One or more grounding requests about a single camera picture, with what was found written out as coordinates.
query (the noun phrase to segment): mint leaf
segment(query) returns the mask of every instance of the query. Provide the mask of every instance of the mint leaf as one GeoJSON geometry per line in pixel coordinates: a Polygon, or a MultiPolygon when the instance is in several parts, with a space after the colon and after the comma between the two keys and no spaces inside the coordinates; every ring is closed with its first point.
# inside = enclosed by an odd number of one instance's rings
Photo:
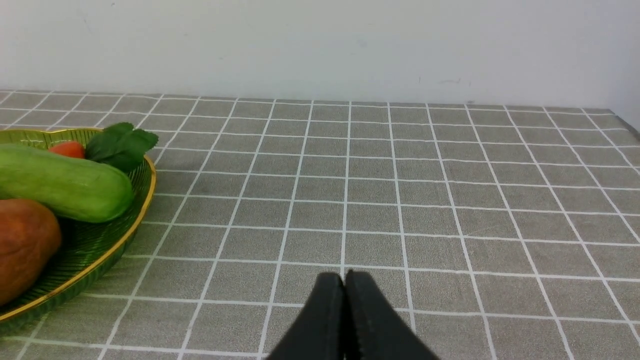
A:
{"type": "Polygon", "coordinates": [[[85,158],[111,165],[124,173],[135,170],[147,151],[158,143],[158,136],[135,129],[129,122],[106,127],[91,137],[85,149],[85,158]]]}

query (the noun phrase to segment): gold rim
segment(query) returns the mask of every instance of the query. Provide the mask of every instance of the gold rim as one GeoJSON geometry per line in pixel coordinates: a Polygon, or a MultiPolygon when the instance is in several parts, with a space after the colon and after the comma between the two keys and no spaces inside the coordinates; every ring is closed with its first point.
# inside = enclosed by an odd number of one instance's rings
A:
{"type": "MultiPolygon", "coordinates": [[[[2,130],[2,131],[13,131],[13,130],[19,130],[19,131],[25,131],[28,129],[9,129],[9,130],[2,130]]],[[[56,131],[40,131],[40,130],[32,130],[38,133],[47,133],[47,134],[53,134],[53,133],[62,133],[65,131],[77,131],[77,130],[98,130],[98,131],[102,131],[102,129],[96,128],[96,127],[79,127],[79,128],[75,128],[75,129],[62,129],[62,130],[56,130],[56,131]]],[[[138,214],[138,217],[136,218],[136,221],[133,223],[133,225],[129,228],[129,230],[107,251],[105,252],[98,260],[94,261],[91,265],[87,266],[86,268],[84,268],[84,270],[82,270],[81,272],[79,272],[76,276],[73,276],[71,279],[67,280],[64,284],[58,286],[56,289],[52,290],[51,292],[49,292],[46,295],[43,295],[37,299],[35,299],[34,301],[25,304],[23,306],[18,307],[17,309],[0,315],[0,322],[4,321],[4,320],[9,320],[10,318],[13,318],[14,316],[20,315],[21,313],[36,307],[40,304],[42,304],[43,302],[45,302],[46,300],[56,296],[57,294],[65,291],[67,288],[71,287],[73,284],[75,284],[76,282],[78,282],[80,279],[82,279],[84,276],[86,276],[87,274],[89,274],[91,271],[95,270],[98,266],[102,265],[108,258],[111,257],[111,255],[113,255],[116,251],[118,251],[120,249],[120,247],[122,247],[124,245],[124,243],[127,241],[127,239],[129,239],[129,237],[133,234],[133,232],[135,232],[135,230],[137,230],[137,228],[140,226],[140,224],[142,223],[142,219],[145,217],[145,214],[147,213],[147,209],[149,207],[149,204],[151,203],[151,199],[154,196],[154,190],[156,189],[156,167],[154,166],[154,162],[151,161],[151,159],[145,155],[145,161],[147,162],[147,164],[149,164],[149,167],[151,168],[151,184],[149,186],[149,193],[147,194],[147,198],[145,199],[145,202],[142,204],[142,208],[140,209],[140,214],[138,214]]]]}

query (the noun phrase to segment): fruit plate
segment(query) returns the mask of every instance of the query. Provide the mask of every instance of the fruit plate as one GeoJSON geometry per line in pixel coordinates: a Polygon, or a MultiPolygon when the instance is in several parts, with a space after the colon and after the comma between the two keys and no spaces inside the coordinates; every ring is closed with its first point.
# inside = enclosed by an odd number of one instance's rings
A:
{"type": "MultiPolygon", "coordinates": [[[[11,129],[0,131],[0,143],[23,143],[48,149],[75,140],[86,145],[100,129],[65,129],[46,132],[11,129]]],[[[0,336],[15,332],[75,297],[109,270],[133,240],[156,187],[156,168],[145,161],[129,173],[135,198],[122,216],[103,224],[58,219],[63,243],[37,282],[19,298],[0,307],[0,336]]]]}

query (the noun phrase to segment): green cucumber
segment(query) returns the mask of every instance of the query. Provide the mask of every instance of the green cucumber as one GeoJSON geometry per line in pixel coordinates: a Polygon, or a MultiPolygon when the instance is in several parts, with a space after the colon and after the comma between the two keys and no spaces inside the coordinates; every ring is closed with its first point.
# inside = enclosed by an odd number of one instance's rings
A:
{"type": "Polygon", "coordinates": [[[133,202],[131,180],[111,165],[0,144],[0,199],[31,199],[60,217],[101,223],[133,202]]]}

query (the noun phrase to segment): green woven basket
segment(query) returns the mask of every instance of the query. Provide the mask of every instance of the green woven basket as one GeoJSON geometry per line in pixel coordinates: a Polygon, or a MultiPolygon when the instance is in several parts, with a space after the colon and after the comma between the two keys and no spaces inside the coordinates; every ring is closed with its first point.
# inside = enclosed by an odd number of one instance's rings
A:
{"type": "MultiPolygon", "coordinates": [[[[54,132],[12,129],[0,131],[0,143],[23,143],[48,149],[75,140],[83,145],[100,129],[54,132]]],[[[122,257],[153,197],[156,169],[145,162],[129,174],[135,191],[133,205],[121,217],[103,224],[59,219],[63,244],[37,282],[13,302],[0,307],[0,336],[11,334],[87,289],[122,257]]]]}

